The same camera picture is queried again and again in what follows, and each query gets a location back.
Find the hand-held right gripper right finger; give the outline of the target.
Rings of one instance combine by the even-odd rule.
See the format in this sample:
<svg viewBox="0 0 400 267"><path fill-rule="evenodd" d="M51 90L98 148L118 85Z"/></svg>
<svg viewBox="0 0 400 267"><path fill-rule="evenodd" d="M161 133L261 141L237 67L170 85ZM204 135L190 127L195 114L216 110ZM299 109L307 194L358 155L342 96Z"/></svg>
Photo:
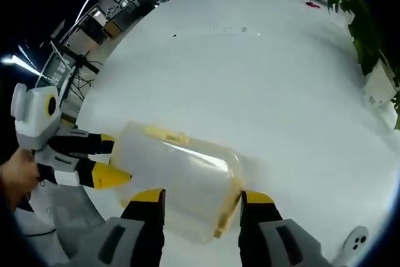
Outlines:
<svg viewBox="0 0 400 267"><path fill-rule="evenodd" d="M243 266L331 266L321 244L292 219L283 219L266 194L241 193L239 250Z"/></svg>

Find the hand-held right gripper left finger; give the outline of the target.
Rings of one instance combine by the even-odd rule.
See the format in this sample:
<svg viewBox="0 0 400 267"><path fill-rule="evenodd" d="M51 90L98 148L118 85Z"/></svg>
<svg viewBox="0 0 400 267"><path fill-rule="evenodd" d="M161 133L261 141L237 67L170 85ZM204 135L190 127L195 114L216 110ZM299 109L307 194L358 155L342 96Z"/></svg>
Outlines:
<svg viewBox="0 0 400 267"><path fill-rule="evenodd" d="M159 266L164 247L162 188L133 196L122 215L82 237L78 266Z"/></svg>

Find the person's left hand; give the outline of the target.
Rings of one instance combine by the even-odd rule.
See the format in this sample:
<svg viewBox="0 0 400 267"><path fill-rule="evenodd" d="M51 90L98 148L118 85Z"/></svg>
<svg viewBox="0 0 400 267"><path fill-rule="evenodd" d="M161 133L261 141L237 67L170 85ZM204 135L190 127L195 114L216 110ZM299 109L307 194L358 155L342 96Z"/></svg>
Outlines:
<svg viewBox="0 0 400 267"><path fill-rule="evenodd" d="M22 199L30 200L31 192L38 184L38 166L30 150L18 148L1 165L1 192L10 211L15 212Z"/></svg>

